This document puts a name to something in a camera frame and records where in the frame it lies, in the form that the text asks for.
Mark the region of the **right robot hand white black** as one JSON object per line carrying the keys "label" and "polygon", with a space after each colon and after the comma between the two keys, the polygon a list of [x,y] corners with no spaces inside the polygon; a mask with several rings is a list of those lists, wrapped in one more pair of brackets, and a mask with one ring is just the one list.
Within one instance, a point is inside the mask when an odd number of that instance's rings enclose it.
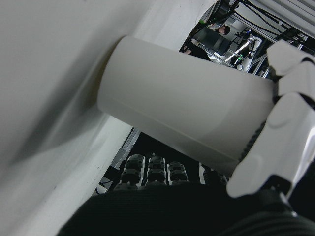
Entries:
{"label": "right robot hand white black", "polygon": [[264,79],[133,37],[114,49],[97,105],[229,176],[178,180],[180,165],[138,186],[132,161],[119,190],[87,200],[61,236],[312,236],[288,203],[315,157],[315,60],[285,41],[267,50]]}

